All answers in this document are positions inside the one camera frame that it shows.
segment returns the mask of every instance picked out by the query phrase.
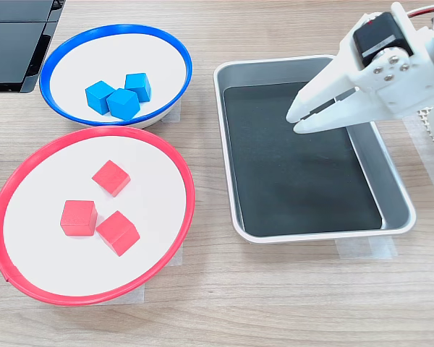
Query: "wooden table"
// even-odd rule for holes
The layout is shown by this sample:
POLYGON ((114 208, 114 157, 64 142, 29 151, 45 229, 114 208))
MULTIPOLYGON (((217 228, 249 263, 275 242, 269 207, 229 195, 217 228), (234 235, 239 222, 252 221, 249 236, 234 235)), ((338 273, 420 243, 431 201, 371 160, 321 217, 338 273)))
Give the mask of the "wooden table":
MULTIPOLYGON (((430 2, 405 1, 407 9, 430 2)), ((213 70, 225 61, 336 53, 362 13, 391 1, 68 1, 51 44, 92 27, 142 23, 190 50, 182 121, 149 131, 184 156, 197 191, 183 266, 146 285, 145 303, 52 307, 0 273, 0 346, 434 346, 434 187, 400 121, 380 125, 413 202, 392 260, 341 260, 334 241, 258 246, 233 230, 213 70)), ((82 129, 38 88, 0 94, 0 188, 26 157, 82 129)))

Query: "cube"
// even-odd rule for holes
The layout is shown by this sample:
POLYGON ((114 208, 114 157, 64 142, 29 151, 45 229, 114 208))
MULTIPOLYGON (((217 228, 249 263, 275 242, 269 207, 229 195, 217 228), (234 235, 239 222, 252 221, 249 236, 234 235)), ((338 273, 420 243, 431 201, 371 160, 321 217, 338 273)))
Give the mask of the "cube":
POLYGON ((140 110, 140 103, 135 92, 119 88, 108 99, 108 107, 113 117, 129 121, 140 110))
POLYGON ((114 91, 115 89, 107 83, 97 82, 85 89, 87 104, 99 114, 106 114, 109 112, 107 99, 114 91))
POLYGON ((136 92, 141 103, 151 100, 151 86, 146 74, 128 74, 124 88, 136 92))
POLYGON ((67 200, 60 225, 68 236, 92 236, 97 217, 93 201, 67 200))
POLYGON ((96 231, 119 257, 140 240, 133 223, 119 211, 110 215, 96 228, 96 231))
POLYGON ((130 182, 130 176, 127 172, 110 160, 95 173, 92 179, 113 197, 117 196, 127 183, 130 182))

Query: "silver tray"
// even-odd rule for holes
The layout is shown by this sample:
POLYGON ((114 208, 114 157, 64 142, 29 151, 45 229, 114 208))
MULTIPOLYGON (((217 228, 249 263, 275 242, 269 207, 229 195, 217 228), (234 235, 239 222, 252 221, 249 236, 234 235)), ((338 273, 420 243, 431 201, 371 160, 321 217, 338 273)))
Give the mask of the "silver tray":
POLYGON ((357 157, 359 167, 362 170, 362 175, 365 177, 365 185, 370 190, 375 207, 379 211, 380 226, 364 230, 314 230, 309 232, 293 230, 292 234, 286 234, 286 232, 284 234, 277 234, 276 231, 267 230, 267 235, 254 235, 245 230, 242 212, 244 209, 241 206, 237 186, 237 181, 239 180, 241 183, 241 180, 245 180, 245 177, 237 177, 234 167, 227 118, 227 107, 229 105, 225 104, 224 92, 232 87, 308 82, 332 58, 332 56, 305 56, 290 59, 236 61, 225 63, 214 72, 213 78, 216 89, 231 219, 236 231, 250 242, 269 244, 289 241, 402 234, 410 230, 415 224, 416 212, 396 167, 388 154, 375 124, 368 123, 347 127, 346 133, 349 137, 348 141, 350 140, 354 154, 357 157))

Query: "blue bowl rim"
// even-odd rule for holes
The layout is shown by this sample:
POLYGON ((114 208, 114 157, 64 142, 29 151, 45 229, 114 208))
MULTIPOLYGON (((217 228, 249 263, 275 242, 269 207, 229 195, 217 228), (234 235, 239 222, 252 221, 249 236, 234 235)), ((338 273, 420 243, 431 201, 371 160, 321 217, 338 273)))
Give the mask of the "blue bowl rim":
POLYGON ((87 124, 87 125, 93 125, 93 126, 99 126, 99 125, 129 125, 134 123, 139 123, 141 121, 147 121, 148 119, 152 119, 156 117, 157 115, 161 114, 168 108, 170 108, 172 105, 174 105, 183 95, 185 90, 188 88, 188 85, 191 81, 192 76, 192 60, 190 53, 185 48, 182 42, 175 38, 173 35, 158 29, 156 27, 148 27, 146 25, 139 25, 139 24, 114 24, 114 25, 105 25, 103 27, 96 27, 90 30, 87 30, 83 33, 77 34, 76 36, 70 38, 69 40, 62 43, 58 48, 56 48, 51 55, 47 58, 45 64, 43 65, 42 71, 41 71, 41 77, 40 77, 40 89, 43 96, 43 99, 45 99, 45 102, 56 112, 61 114, 62 116, 72 120, 76 121, 78 123, 87 124), (91 40, 96 40, 97 38, 104 38, 106 36, 111 35, 120 35, 120 34, 144 34, 144 35, 152 35, 156 36, 157 38, 160 38, 167 43, 170 43, 173 47, 175 47, 176 50, 182 55, 182 58, 185 62, 185 66, 187 69, 187 76, 185 79, 185 82, 182 86, 182 89, 179 91, 179 93, 166 105, 162 106, 158 110, 151 112, 149 114, 146 114, 141 117, 130 119, 129 121, 114 121, 114 122, 107 122, 107 121, 89 121, 87 119, 79 119, 77 117, 71 116, 70 114, 63 111, 55 102, 53 99, 53 96, 51 95, 50 91, 50 79, 51 74, 53 74, 53 71, 56 67, 56 65, 61 61, 61 59, 68 54, 72 49, 82 45, 83 43, 86 43, 91 40))

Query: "blue cube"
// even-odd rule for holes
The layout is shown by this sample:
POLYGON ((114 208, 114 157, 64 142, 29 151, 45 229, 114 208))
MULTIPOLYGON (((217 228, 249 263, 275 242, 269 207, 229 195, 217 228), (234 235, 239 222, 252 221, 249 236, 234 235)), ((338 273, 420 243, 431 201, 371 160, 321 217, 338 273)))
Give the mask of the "blue cube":
POLYGON ((140 110, 140 103, 135 92, 119 88, 108 97, 111 115, 129 121, 140 110))
POLYGON ((109 112, 108 103, 106 99, 115 91, 107 83, 100 81, 85 89, 85 96, 87 97, 88 105, 97 111, 99 114, 109 112))
POLYGON ((146 74, 128 74, 125 77, 125 89, 136 92, 141 103, 151 100, 151 86, 146 74))

